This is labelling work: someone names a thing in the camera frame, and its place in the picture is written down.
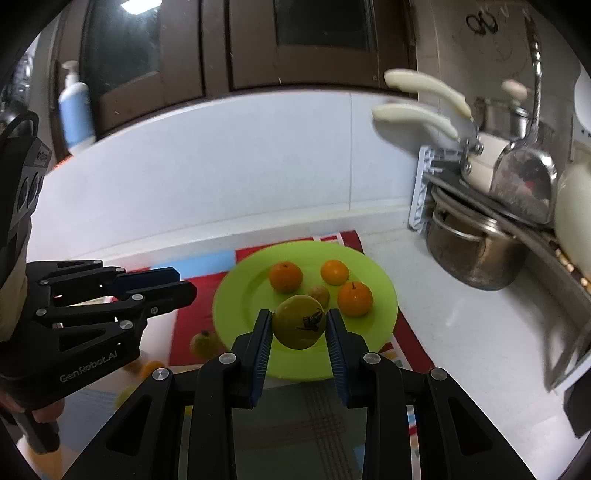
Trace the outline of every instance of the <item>orange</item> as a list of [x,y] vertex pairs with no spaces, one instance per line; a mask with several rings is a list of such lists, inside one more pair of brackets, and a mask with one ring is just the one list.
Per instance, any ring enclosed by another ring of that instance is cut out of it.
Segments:
[[336,303],[345,315],[361,317],[371,310],[374,296],[365,283],[350,281],[339,290]]
[[151,362],[148,362],[147,364],[145,364],[142,367],[142,371],[139,373],[139,376],[141,377],[142,380],[145,380],[150,375],[152,375],[152,372],[154,370],[156,370],[157,368],[165,368],[165,367],[166,367],[166,365],[164,365],[162,362],[159,362],[158,360],[152,360]]
[[300,288],[304,274],[293,262],[279,262],[269,270],[271,287],[279,293],[291,293]]
[[329,285],[342,285],[349,279],[349,269],[341,260],[328,260],[320,267],[320,275]]

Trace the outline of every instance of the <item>utensil handle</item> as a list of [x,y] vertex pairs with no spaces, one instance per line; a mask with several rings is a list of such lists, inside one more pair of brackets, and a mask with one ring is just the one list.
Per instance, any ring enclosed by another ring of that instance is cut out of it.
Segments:
[[453,233],[455,236],[459,236],[464,240],[468,240],[469,242],[480,242],[482,240],[481,236],[472,235],[470,233],[464,233],[459,230],[456,230],[454,227],[449,226],[443,219],[439,216],[439,212],[433,210],[433,222],[438,224],[444,230],[447,230],[450,233]]
[[392,69],[384,73],[384,80],[389,87],[397,88],[403,92],[435,93],[450,102],[463,116],[472,120],[472,110],[466,102],[466,97],[436,77],[414,70]]
[[452,140],[460,141],[452,121],[443,115],[430,112],[426,108],[410,103],[386,103],[372,110],[374,119],[392,123],[417,122],[438,128]]
[[534,111],[531,115],[530,131],[525,138],[528,145],[538,141],[538,130],[540,129],[540,103],[542,100],[542,64],[540,54],[540,35],[534,19],[527,10],[523,10],[525,21],[525,35],[530,48],[532,65],[534,67]]

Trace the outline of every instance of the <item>pot handle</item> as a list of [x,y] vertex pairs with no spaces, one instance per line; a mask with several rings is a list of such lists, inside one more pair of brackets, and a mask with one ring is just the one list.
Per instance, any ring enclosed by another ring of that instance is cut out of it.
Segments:
[[419,122],[438,128],[456,142],[460,141],[456,127],[443,115],[430,112],[426,108],[411,103],[386,103],[372,110],[374,119],[392,123]]
[[456,230],[454,227],[449,226],[439,216],[439,212],[437,210],[434,210],[433,211],[433,222],[435,222],[436,224],[438,224],[444,230],[447,230],[448,232],[453,233],[455,236],[459,236],[459,237],[463,238],[464,240],[468,240],[469,242],[477,242],[477,243],[480,243],[480,241],[482,240],[482,237],[481,236],[472,235],[470,233],[464,233],[464,232],[461,232],[459,230]]
[[397,88],[403,92],[435,93],[450,102],[463,116],[473,120],[472,110],[466,102],[466,97],[436,77],[415,70],[392,69],[384,73],[384,80],[389,87]]

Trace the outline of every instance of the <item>metal bracket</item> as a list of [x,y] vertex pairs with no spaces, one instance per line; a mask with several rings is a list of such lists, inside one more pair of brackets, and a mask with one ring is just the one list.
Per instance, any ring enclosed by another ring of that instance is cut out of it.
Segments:
[[425,224],[425,205],[431,198],[431,189],[423,173],[440,173],[445,168],[459,169],[462,152],[451,148],[421,147],[418,153],[417,176],[414,180],[413,201],[408,214],[408,226],[421,231]]

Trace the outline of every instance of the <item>cream-colored handle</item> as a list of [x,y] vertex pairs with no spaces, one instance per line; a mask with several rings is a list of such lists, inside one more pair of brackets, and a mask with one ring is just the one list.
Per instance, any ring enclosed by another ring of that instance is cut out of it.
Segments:
[[443,115],[430,112],[426,108],[410,103],[386,103],[374,107],[372,114],[376,120],[393,123],[418,122],[429,124],[445,133],[449,138],[460,141],[451,120]]
[[472,110],[466,102],[466,97],[438,78],[415,70],[392,69],[384,73],[384,80],[389,87],[395,87],[403,92],[435,93],[450,102],[463,116],[472,120]]

